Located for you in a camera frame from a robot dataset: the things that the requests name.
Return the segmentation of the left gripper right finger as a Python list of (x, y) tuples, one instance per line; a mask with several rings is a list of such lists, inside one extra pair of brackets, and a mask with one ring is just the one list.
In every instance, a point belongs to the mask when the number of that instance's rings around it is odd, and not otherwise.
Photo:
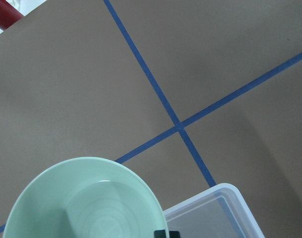
[(180, 238), (180, 232), (179, 231), (169, 231), (169, 237), (170, 238)]

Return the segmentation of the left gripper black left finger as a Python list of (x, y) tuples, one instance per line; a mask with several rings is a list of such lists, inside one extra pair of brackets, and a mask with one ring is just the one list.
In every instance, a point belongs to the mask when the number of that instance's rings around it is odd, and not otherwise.
[(154, 238), (166, 238), (166, 231), (165, 230), (156, 230), (153, 233)]

